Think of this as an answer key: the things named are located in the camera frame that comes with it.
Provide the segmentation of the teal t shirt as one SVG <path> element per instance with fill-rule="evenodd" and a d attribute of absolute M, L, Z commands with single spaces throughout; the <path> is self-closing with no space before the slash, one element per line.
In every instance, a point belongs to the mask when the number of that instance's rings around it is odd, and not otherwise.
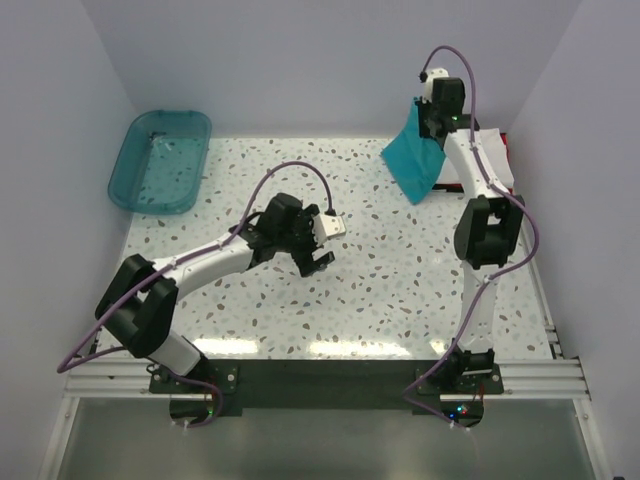
<path fill-rule="evenodd" d="M 382 150 L 393 179 L 412 205 L 419 204 L 436 185 L 445 155 L 439 144 L 419 135 L 418 106 L 414 98 L 400 133 Z"/>

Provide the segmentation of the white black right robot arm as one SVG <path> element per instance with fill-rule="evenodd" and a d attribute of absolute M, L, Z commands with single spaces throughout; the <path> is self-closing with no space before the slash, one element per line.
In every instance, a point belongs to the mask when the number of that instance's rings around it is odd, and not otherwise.
<path fill-rule="evenodd" d="M 463 267 L 461 323 L 450 347 L 411 385 L 469 392 L 494 376 L 493 322 L 498 281 L 518 243 L 523 213 L 511 202 L 481 141 L 475 117 L 465 114 L 464 82 L 438 68 L 420 74 L 424 93 L 416 101 L 419 135 L 434 140 L 453 165 L 466 199 L 454 232 Z"/>

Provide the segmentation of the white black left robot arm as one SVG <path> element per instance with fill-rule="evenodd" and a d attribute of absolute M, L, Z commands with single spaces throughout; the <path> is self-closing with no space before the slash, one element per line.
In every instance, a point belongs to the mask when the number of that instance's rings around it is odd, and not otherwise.
<path fill-rule="evenodd" d="M 127 257 L 98 303 L 95 317 L 135 358 L 158 365 L 162 380 L 172 379 L 185 392 L 214 381 L 206 355 L 172 328 L 174 310 L 184 297 L 228 275 L 245 273 L 291 256 L 301 277 L 325 269 L 335 256 L 314 254 L 346 233 L 334 210 L 279 193 L 267 207 L 242 218 L 218 239 L 177 256 L 148 260 Z"/>

